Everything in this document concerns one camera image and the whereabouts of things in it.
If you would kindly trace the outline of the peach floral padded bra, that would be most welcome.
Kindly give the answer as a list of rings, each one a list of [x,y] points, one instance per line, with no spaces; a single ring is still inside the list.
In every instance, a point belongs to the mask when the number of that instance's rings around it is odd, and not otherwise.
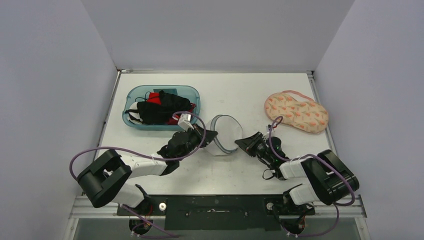
[[[270,95],[264,102],[264,111],[270,120],[282,117],[282,124],[310,134],[323,132],[329,124],[329,113],[322,105],[294,90]]]

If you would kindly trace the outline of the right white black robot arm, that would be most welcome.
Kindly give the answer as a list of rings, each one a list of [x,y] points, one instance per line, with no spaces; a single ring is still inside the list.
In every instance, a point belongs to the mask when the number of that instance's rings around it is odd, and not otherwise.
[[[260,132],[235,140],[235,144],[250,157],[267,166],[272,177],[280,181],[305,178],[306,184],[289,189],[282,207],[290,215],[296,214],[303,204],[320,201],[325,205],[340,205],[339,200],[353,195],[360,187],[355,174],[330,149],[317,155],[289,159],[282,150],[282,141],[276,136],[264,137]]]

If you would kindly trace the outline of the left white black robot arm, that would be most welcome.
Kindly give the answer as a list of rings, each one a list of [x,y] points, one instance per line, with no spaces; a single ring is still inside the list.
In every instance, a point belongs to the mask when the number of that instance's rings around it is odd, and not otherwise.
[[[205,130],[195,124],[186,131],[178,131],[158,152],[159,157],[121,155],[108,149],[79,173],[75,180],[94,208],[108,203],[128,206],[136,215],[149,210],[150,196],[139,184],[128,179],[142,176],[166,176],[180,166],[181,159],[210,144],[217,131]]]

